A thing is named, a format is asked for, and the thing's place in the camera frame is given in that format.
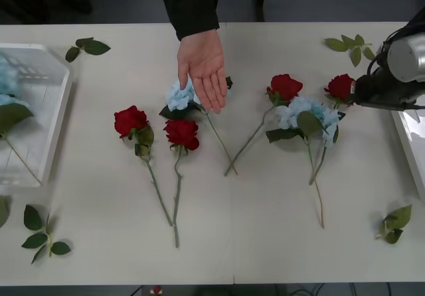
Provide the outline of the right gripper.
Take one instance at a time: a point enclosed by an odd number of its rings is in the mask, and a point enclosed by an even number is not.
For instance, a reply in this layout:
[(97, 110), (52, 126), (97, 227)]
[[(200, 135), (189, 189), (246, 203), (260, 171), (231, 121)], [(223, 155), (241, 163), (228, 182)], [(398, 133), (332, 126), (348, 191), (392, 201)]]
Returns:
[(400, 82), (387, 75), (364, 75), (353, 86), (353, 101), (360, 106), (392, 111), (419, 110), (418, 82)]

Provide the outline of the person's hand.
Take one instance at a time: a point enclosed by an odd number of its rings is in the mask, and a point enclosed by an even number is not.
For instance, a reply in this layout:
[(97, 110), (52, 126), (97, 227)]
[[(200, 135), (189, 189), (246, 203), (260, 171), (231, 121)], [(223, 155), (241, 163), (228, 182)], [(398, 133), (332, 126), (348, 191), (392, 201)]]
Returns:
[(220, 113), (226, 105), (226, 76), (224, 54), (216, 30), (209, 30), (182, 38), (177, 53), (180, 88), (191, 80), (202, 106)]

